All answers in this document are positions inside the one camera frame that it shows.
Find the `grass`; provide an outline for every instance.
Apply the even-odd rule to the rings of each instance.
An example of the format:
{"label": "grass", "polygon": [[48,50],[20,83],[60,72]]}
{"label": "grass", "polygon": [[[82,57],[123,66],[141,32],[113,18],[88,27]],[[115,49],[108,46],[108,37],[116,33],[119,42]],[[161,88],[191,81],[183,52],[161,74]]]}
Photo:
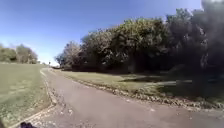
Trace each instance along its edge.
{"label": "grass", "polygon": [[0,64],[0,117],[6,127],[49,106],[42,67]]}
{"label": "grass", "polygon": [[208,76],[124,75],[69,71],[61,73],[75,80],[119,89],[131,94],[144,94],[184,102],[206,102],[206,105],[203,103],[204,106],[200,106],[205,108],[216,108],[217,104],[224,103],[224,86],[222,86],[224,79],[211,81]]}

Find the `sky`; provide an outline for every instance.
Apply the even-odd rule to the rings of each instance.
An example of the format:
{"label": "sky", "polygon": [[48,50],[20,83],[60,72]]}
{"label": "sky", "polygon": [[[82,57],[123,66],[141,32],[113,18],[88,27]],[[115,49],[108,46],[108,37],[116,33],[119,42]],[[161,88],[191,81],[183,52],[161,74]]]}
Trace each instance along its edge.
{"label": "sky", "polygon": [[69,41],[81,43],[89,31],[128,18],[161,17],[176,8],[200,9],[200,0],[0,0],[0,43],[24,44],[41,62],[54,57]]}

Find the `paved path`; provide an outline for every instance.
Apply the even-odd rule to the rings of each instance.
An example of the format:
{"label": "paved path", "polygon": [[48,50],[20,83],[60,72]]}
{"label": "paved path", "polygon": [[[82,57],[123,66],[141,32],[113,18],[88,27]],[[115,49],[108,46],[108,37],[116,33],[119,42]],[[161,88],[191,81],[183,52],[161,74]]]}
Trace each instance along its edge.
{"label": "paved path", "polygon": [[40,128],[223,128],[221,111],[192,112],[143,103],[43,71],[58,104],[30,120]]}

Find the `green tree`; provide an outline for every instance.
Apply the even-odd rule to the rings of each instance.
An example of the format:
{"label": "green tree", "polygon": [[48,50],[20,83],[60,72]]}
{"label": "green tree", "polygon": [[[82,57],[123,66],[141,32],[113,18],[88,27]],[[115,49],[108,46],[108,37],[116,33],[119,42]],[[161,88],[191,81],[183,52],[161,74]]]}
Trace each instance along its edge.
{"label": "green tree", "polygon": [[16,53],[19,63],[28,63],[36,64],[37,63],[37,54],[32,51],[31,48],[24,45],[19,45],[16,47]]}

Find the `treeline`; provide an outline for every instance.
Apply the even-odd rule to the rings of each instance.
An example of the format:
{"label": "treeline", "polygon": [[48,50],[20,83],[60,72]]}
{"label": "treeline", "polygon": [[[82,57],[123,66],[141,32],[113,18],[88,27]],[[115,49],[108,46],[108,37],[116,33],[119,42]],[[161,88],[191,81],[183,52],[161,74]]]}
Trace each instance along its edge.
{"label": "treeline", "polygon": [[0,62],[36,64],[37,54],[22,44],[15,49],[0,44]]}
{"label": "treeline", "polygon": [[202,0],[202,7],[177,9],[166,21],[138,18],[90,32],[81,45],[68,43],[55,59],[62,68],[87,71],[221,71],[224,2]]}

